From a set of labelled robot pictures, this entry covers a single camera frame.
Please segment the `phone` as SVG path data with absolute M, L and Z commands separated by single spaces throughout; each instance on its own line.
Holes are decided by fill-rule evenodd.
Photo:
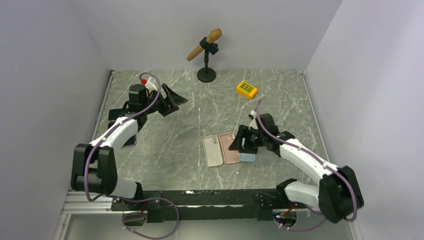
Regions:
M 234 133 L 224 133 L 218 136 L 221 147 L 222 157 L 226 164 L 235 164 L 240 162 L 239 152 L 236 150 L 229 150 L 230 145 L 235 140 Z
M 256 161 L 256 151 L 247 144 L 245 137 L 241 138 L 240 149 L 238 150 L 241 162 L 253 163 Z

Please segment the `beige phone case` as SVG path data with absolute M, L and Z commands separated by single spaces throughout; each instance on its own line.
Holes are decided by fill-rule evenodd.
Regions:
M 221 166 L 224 163 L 218 136 L 205 136 L 202 139 L 205 161 L 208 167 Z

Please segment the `black smartphone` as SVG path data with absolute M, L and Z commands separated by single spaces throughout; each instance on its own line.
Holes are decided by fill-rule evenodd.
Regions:
M 108 112 L 108 121 L 116 121 L 118 118 L 124 117 L 128 112 L 122 108 L 111 109 Z
M 137 135 L 133 135 L 131 136 L 124 144 L 123 144 L 123 148 L 125 147 L 131 147 L 131 146 L 135 146 L 137 143 Z

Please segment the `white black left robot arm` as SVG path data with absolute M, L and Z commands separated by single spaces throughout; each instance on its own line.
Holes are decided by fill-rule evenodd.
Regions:
M 131 210 L 143 205 L 142 185 L 118 176 L 116 153 L 143 128 L 149 114 L 158 112 L 165 117 L 188 102 L 165 83 L 161 89 L 166 96 L 162 96 L 153 83 L 131 85 L 128 100 L 122 108 L 110 110 L 109 120 L 113 124 L 107 131 L 90 143 L 75 147 L 70 180 L 72 190 L 124 199 L 124 204 Z

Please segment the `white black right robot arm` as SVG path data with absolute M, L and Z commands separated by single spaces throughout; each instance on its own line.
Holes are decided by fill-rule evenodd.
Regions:
M 288 160 L 305 174 L 314 185 L 290 178 L 279 183 L 272 194 L 271 206 L 288 208 L 299 203 L 317 209 L 328 221 L 338 223 L 354 219 L 364 206 L 356 174 L 349 166 L 339 167 L 313 153 L 288 131 L 279 131 L 269 113 L 256 116 L 253 111 L 250 125 L 240 125 L 229 151 L 243 157 L 254 157 L 265 147 L 278 157 Z

